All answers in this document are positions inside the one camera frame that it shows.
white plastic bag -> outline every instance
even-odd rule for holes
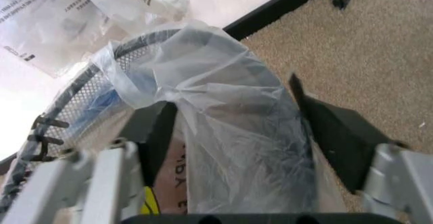
[[[131,107],[148,106],[152,98],[176,103],[175,127],[183,135],[174,138],[186,144],[188,213],[341,207],[335,184],[316,174],[308,130],[278,78],[220,29],[194,22],[174,31],[111,44],[92,62]],[[124,51],[130,51],[125,72],[114,59]],[[323,202],[322,192],[331,198]]]
[[[150,25],[180,21],[187,13],[189,0],[92,0],[104,14],[132,35]]]
[[[0,0],[0,4],[1,46],[53,77],[84,53],[102,47],[108,36],[125,35],[90,0]]]

packaging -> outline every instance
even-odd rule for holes
[[[174,209],[162,213],[183,213],[186,206],[188,213],[344,211],[333,176],[323,170],[326,161],[278,78],[219,28],[165,27],[92,57],[44,114],[69,126],[40,123],[30,133],[63,141],[50,144],[47,155],[107,145],[133,108],[171,101],[178,107],[174,147],[158,178],[173,192],[178,183],[186,187],[187,199],[180,189],[168,204]],[[24,144],[21,167],[10,170],[5,184],[4,209],[20,176],[34,167],[29,156],[40,151],[37,142]],[[153,190],[152,198],[163,201],[158,192],[164,191]]]
[[[167,21],[180,21],[189,0],[92,0],[104,14],[135,36]]]
[[[0,0],[0,45],[52,77],[126,34],[90,0]]]

yellow label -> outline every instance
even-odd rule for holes
[[[150,187],[146,186],[145,193],[146,193],[146,202],[143,204],[141,208],[141,213],[144,215],[159,214],[159,206],[158,206],[158,202],[156,201],[153,190]]]

beige carpet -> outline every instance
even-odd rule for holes
[[[433,0],[312,0],[242,41],[287,81],[433,154]],[[349,210],[357,198],[344,193]]]

silver metal arm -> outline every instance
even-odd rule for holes
[[[145,192],[137,146],[120,141],[95,162],[86,152],[72,152],[41,164],[2,224],[52,223],[59,209],[72,208],[73,224],[119,223],[138,215]]]
[[[412,223],[433,223],[433,156],[381,144],[367,177],[363,205],[368,212],[396,218],[408,213]]]
[[[2,223],[52,223],[59,209],[76,204],[83,183],[91,173],[90,155],[86,152],[73,152],[41,164]]]

